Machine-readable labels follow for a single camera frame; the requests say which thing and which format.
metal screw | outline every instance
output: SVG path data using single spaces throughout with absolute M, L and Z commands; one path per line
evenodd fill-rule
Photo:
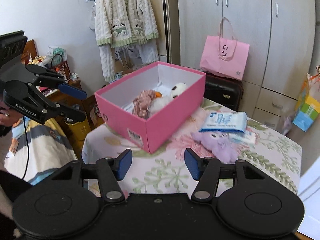
M 108 199 L 118 199 L 122 197 L 121 192 L 119 191 L 110 191 L 106 194 Z
M 207 191 L 197 191 L 195 193 L 195 197 L 197 199 L 206 199 L 206 198 L 209 198 L 210 197 L 210 193 L 207 192 Z

pink box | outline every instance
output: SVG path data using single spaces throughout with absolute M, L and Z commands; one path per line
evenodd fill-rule
M 154 89 L 159 82 L 168 88 L 183 82 L 188 88 L 148 119 L 122 108 L 143 90 Z M 146 152 L 153 153 L 200 106 L 204 86 L 205 73 L 201 71 L 155 62 L 107 85 L 94 95 L 107 125 Z

door handle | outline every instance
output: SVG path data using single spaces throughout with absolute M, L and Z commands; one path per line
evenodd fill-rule
M 280 105 L 276 105 L 272 102 L 272 106 L 275 107 L 275 108 L 278 108 L 280 110 L 282 110 L 283 106 L 280 106 Z
M 265 125 L 266 127 L 269 127 L 269 128 L 273 128 L 273 127 L 276 126 L 275 124 L 273 124 L 273 123 L 271 123 L 271 122 L 264 122 L 264 125 Z

colorful gift bag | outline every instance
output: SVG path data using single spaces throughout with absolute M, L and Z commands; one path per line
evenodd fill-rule
M 224 21 L 229 22 L 227 18 L 222 18 L 219 36 L 207 37 L 200 67 L 217 76 L 242 80 L 249 53 L 249 44 L 237 40 L 232 26 L 232 40 L 222 38 Z
M 307 131 L 320 113 L 320 75 L 307 77 L 302 85 L 295 110 L 293 124 Z

stuffed animal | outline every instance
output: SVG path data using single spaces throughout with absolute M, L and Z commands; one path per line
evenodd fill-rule
M 171 89 L 169 96 L 156 98 L 151 102 L 148 108 L 149 113 L 153 115 L 159 112 L 162 108 L 164 108 L 167 104 L 169 104 L 174 98 L 181 95 L 187 88 L 188 86 L 185 83 L 176 84 Z
M 221 132 L 191 133 L 196 142 L 201 142 L 204 148 L 211 151 L 222 163 L 234 164 L 238 158 L 237 151 L 226 134 Z
M 141 94 L 133 100 L 134 106 L 132 113 L 139 117 L 146 118 L 148 116 L 148 106 L 152 100 L 157 97 L 162 97 L 161 93 L 154 90 L 143 90 Z

